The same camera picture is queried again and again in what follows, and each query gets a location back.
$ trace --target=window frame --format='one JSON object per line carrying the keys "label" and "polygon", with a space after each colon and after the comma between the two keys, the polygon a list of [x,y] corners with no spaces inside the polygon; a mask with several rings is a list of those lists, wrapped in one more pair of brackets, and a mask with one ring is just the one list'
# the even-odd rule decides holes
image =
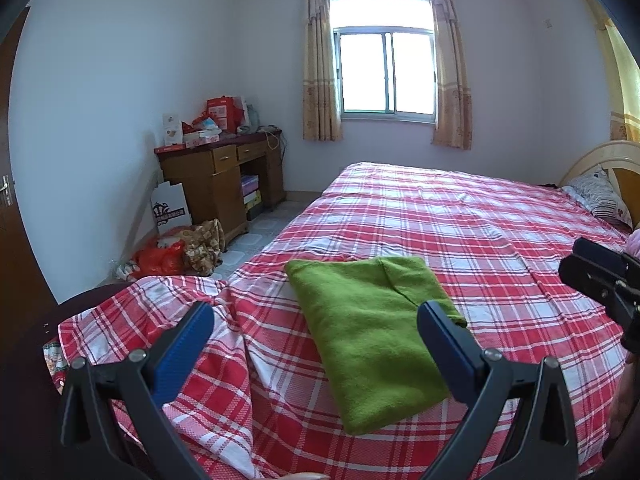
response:
{"label": "window frame", "polygon": [[[437,91],[437,70],[436,70],[436,53],[435,53],[435,41],[434,41],[434,31],[428,30],[426,28],[416,28],[416,27],[396,27],[393,25],[364,25],[364,26],[354,26],[354,27],[338,27],[332,29],[334,34],[334,57],[335,57],[335,74],[337,81],[337,93],[338,100],[340,101],[340,114],[343,119],[366,119],[366,120],[395,120],[395,121],[409,121],[409,122],[417,122],[417,123],[428,123],[435,124],[436,121],[436,108],[438,101],[438,91]],[[398,112],[394,111],[396,109],[396,67],[395,67],[395,57],[393,50],[393,33],[394,32],[404,32],[410,34],[422,34],[429,38],[431,42],[431,62],[433,63],[433,114],[420,114],[415,112]],[[391,44],[391,60],[388,59],[387,49],[386,49],[386,34],[390,34],[390,44]],[[358,110],[358,111],[348,111],[344,109],[344,98],[342,95],[342,59],[340,56],[340,38],[342,36],[346,36],[349,34],[378,34],[380,35],[380,41],[383,46],[383,57],[385,64],[385,100],[386,100],[386,110],[384,111],[376,111],[376,110]],[[390,105],[390,93],[389,93],[389,83],[390,78],[393,81],[393,104],[394,109],[392,110]]]}

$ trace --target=plaid bed sheet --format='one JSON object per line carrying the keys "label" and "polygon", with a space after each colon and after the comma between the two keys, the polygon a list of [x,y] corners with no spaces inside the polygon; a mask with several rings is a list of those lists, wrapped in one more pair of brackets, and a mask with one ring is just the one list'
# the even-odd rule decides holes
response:
{"label": "plaid bed sheet", "polygon": [[[463,173],[361,163],[347,168],[228,284],[148,278],[60,325],[65,357],[122,359],[214,302],[216,329],[165,413],[212,478],[324,472],[336,480],[415,479],[462,420],[452,399],[373,434],[348,436],[287,283],[292,258],[421,256],[478,343],[508,358],[555,355],[568,385],[580,471],[599,462],[624,352],[602,307],[564,286],[558,265],[578,236],[622,250],[626,236],[561,190]],[[489,471],[514,402],[472,477]],[[118,420],[133,434],[118,407]]]}

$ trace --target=purple box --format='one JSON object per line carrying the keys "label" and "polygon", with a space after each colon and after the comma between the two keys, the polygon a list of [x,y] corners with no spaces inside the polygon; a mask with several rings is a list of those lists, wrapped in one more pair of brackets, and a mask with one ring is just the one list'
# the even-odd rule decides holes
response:
{"label": "purple box", "polygon": [[258,189],[258,176],[257,175],[243,175],[242,179],[242,196],[247,196],[249,193]]}

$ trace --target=wall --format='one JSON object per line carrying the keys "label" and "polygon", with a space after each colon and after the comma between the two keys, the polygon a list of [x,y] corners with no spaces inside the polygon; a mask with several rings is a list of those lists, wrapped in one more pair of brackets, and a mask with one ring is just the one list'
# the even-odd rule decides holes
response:
{"label": "wall", "polygon": [[344,121],[344,140],[302,140],[303,0],[237,0],[236,74],[263,123],[289,141],[285,188],[323,190],[352,162],[369,160],[536,182],[531,153],[542,130],[540,57],[524,0],[457,0],[474,99],[470,152],[431,145],[432,126]]}
{"label": "wall", "polygon": [[225,92],[228,5],[32,1],[14,68],[10,150],[22,218],[58,301],[104,280],[111,260],[153,228],[162,113],[191,120]]}
{"label": "wall", "polygon": [[609,140],[604,59],[583,0],[529,0],[528,5],[543,81],[536,158],[546,181],[557,182],[577,159]]}

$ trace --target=metal screw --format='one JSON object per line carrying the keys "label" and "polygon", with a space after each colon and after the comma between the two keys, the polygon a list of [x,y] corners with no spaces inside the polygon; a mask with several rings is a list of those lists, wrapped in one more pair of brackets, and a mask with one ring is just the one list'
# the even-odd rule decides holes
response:
{"label": "metal screw", "polygon": [[496,350],[495,348],[487,348],[484,351],[484,357],[489,359],[489,361],[496,362],[502,359],[502,352]]}
{"label": "metal screw", "polygon": [[79,370],[86,364],[86,359],[84,357],[76,357],[73,361],[71,361],[71,367],[74,370]]}
{"label": "metal screw", "polygon": [[558,368],[560,366],[560,363],[555,357],[545,357],[545,365],[547,365],[549,368]]}
{"label": "metal screw", "polygon": [[139,363],[146,357],[146,352],[142,348],[136,348],[129,354],[129,361]]}

